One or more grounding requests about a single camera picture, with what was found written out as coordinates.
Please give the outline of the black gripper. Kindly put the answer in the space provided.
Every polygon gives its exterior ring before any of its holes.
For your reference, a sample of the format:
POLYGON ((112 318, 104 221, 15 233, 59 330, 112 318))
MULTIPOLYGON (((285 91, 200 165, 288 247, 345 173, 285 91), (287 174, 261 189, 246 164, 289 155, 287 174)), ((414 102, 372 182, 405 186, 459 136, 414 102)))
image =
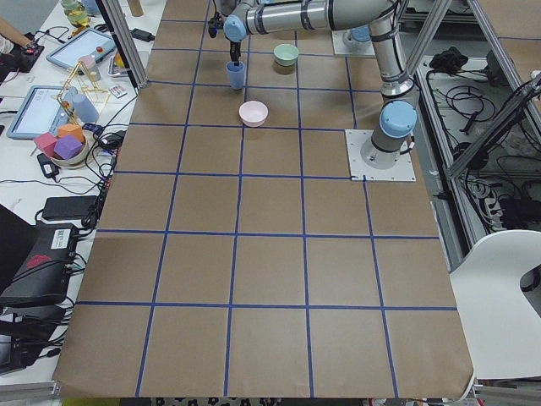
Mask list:
MULTIPOLYGON (((207 30, 210 38, 216 38, 218 32, 223 29, 223 19, 219 12, 214 12, 213 16, 208 20, 207 30)), ((229 55, 234 66, 240 65, 241 58, 241 43, 230 41, 229 55)))

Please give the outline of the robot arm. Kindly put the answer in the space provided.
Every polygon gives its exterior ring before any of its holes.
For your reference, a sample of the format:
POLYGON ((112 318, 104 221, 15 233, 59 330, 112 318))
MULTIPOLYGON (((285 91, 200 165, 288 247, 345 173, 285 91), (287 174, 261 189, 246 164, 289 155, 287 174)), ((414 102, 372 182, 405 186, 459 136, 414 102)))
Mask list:
POLYGON ((417 122, 407 99, 413 80, 399 38, 401 1, 214 1, 209 35, 223 30, 230 42, 230 58, 239 62, 240 44, 251 35, 291 30, 354 30, 366 26, 380 70, 381 109, 378 127, 364 142, 361 154, 367 165, 388 169, 401 155, 401 147, 417 122))

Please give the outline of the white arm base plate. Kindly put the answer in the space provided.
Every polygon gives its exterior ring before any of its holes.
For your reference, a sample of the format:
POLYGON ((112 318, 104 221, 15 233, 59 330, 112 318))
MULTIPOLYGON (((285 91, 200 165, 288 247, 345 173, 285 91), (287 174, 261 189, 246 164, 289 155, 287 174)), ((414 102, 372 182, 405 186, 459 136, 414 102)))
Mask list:
POLYGON ((391 153, 372 143, 373 130, 346 129, 347 158, 352 181, 415 182, 413 161, 407 142, 391 153))

